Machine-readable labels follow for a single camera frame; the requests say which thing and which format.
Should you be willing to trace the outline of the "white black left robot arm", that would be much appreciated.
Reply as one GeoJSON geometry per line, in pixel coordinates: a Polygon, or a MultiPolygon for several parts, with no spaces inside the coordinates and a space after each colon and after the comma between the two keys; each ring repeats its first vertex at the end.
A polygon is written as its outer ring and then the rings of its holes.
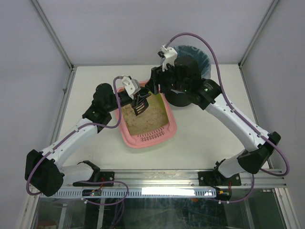
{"type": "Polygon", "coordinates": [[[126,90],[117,92],[115,85],[98,85],[90,107],[72,130],[42,151],[33,149],[27,154],[25,180],[28,194],[34,195],[30,186],[37,188],[38,194],[50,197],[66,184],[97,185],[101,180],[97,165],[84,160],[73,166],[64,166],[65,161],[87,140],[110,128],[108,123],[112,119],[112,111],[131,105],[135,114],[139,115],[148,108],[147,98],[150,95],[145,87],[129,95],[126,90]]]}

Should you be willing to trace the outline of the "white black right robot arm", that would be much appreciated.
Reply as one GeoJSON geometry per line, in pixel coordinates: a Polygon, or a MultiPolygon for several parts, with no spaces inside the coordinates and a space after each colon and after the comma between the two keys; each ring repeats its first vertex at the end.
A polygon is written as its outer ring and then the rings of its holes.
{"type": "Polygon", "coordinates": [[[198,63],[191,56],[178,57],[173,64],[151,69],[151,76],[145,85],[152,93],[176,90],[185,94],[188,100],[222,122],[243,144],[244,150],[217,162],[206,183],[217,186],[232,176],[248,172],[257,174],[274,151],[281,139],[277,132],[268,133],[238,109],[225,100],[218,83],[201,77],[198,63]]]}

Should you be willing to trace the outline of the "pink cat litter box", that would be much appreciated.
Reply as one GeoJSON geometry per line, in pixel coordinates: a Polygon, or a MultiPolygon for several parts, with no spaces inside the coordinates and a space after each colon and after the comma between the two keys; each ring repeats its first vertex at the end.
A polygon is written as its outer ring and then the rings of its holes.
{"type": "Polygon", "coordinates": [[[131,148],[150,147],[159,144],[161,142],[164,142],[175,135],[177,131],[177,124],[169,103],[166,101],[164,94],[161,93],[155,96],[158,97],[158,100],[161,106],[163,107],[164,112],[166,113],[166,116],[168,118],[168,123],[158,129],[155,129],[147,133],[143,133],[140,135],[130,135],[122,115],[119,128],[123,140],[127,146],[131,148]]]}

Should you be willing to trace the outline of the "black slotted litter scoop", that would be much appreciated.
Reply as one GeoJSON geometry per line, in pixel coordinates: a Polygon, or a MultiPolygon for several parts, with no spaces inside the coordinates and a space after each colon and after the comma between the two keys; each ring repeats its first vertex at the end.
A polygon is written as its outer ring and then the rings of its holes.
{"type": "Polygon", "coordinates": [[[137,93],[133,100],[132,100],[132,109],[134,110],[134,113],[136,116],[142,114],[148,107],[148,101],[147,98],[150,96],[150,94],[140,94],[137,93]]]}

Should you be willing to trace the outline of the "black bin with blue liner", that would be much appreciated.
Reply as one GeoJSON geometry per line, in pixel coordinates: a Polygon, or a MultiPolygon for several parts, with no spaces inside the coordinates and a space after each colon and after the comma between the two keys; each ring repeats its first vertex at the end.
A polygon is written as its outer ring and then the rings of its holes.
{"type": "MultiPolygon", "coordinates": [[[[202,79],[211,78],[211,61],[204,51],[190,45],[177,45],[174,46],[174,49],[177,57],[189,55],[197,61],[202,79]]],[[[191,104],[187,96],[179,91],[171,90],[164,95],[167,102],[173,106],[186,107],[191,104]]]]}

